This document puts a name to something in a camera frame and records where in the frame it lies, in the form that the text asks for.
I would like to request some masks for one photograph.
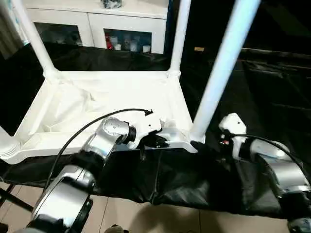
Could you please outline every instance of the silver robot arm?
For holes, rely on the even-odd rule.
[[[161,130],[155,114],[129,126],[113,117],[104,119],[70,165],[65,166],[41,195],[32,212],[32,221],[21,233],[63,233],[82,231],[92,207],[90,193],[99,174],[118,144],[135,149],[140,140]]]
[[[267,175],[290,232],[311,233],[311,186],[301,167],[288,155],[289,149],[279,142],[235,136],[246,135],[246,126],[236,113],[226,116],[219,128],[224,132],[221,142],[229,145],[231,141],[236,166],[240,159],[248,160]],[[241,167],[237,171],[243,176]]]

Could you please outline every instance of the tile floor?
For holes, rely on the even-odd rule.
[[[34,205],[42,189],[16,186],[12,194]],[[113,224],[132,233],[287,233],[286,221],[257,216],[202,211],[170,205],[152,206],[130,200],[92,196],[94,201],[83,233],[104,233]],[[0,208],[0,222],[9,233],[24,228],[30,213],[6,201]]]

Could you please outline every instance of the black cloth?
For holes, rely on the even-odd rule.
[[[164,55],[108,51],[46,44],[59,70],[167,70]],[[190,53],[182,61],[182,90],[192,119],[195,116],[213,58]],[[230,151],[218,143],[218,124],[229,113],[238,113],[248,133],[280,141],[294,151],[311,172],[310,57],[244,52],[230,77],[198,154],[185,150],[115,152],[107,162],[94,194],[152,204],[173,204],[244,215],[283,217],[268,182],[253,164],[245,163],[247,179],[241,181]],[[3,67],[0,80],[0,124],[10,134],[17,129],[42,82],[42,69],[32,48],[26,46]],[[55,156],[28,158],[16,165],[0,163],[5,182],[42,187]],[[55,174],[69,163],[62,156]]]

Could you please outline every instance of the black wire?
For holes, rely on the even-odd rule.
[[[102,120],[106,117],[109,117],[111,115],[114,115],[114,114],[117,114],[117,113],[122,113],[122,112],[128,112],[128,111],[141,111],[141,112],[145,112],[145,114],[150,114],[152,113],[151,111],[149,110],[146,110],[146,109],[141,109],[141,108],[126,108],[126,109],[121,109],[121,110],[117,110],[117,111],[114,111],[112,113],[108,113],[104,116],[101,116],[93,121],[91,121],[90,123],[86,124],[84,127],[82,127],[79,131],[77,131],[73,136],[71,136],[71,138],[64,144],[64,146],[60,149],[55,161],[54,161],[54,164],[50,170],[50,173],[49,173],[49,176],[47,178],[47,181],[45,183],[45,187],[44,189],[47,189],[47,187],[50,185],[50,182],[51,182],[51,178],[52,178],[52,175],[53,175],[53,172],[55,170],[55,167],[60,159],[60,156],[63,154],[63,152],[65,151],[65,149],[67,148],[67,146],[70,144],[70,142],[73,141],[73,139],[75,139],[82,131],[84,131],[87,127],[89,127],[90,125],[96,123],[97,121],[99,120]]]
[[[305,169],[303,168],[303,166],[300,164],[301,162],[297,159],[297,156],[293,155],[293,153],[289,152],[288,150],[286,150],[285,148],[283,148],[280,144],[271,141],[267,138],[264,137],[259,137],[259,136],[255,136],[255,135],[250,135],[250,134],[230,134],[231,137],[248,137],[248,138],[254,138],[254,139],[259,139],[262,141],[265,141],[273,146],[275,146],[276,148],[278,148],[279,150],[283,151],[285,154],[287,154],[297,165],[298,167],[301,169],[302,173],[305,175],[305,177],[307,178],[307,172],[305,171]]]

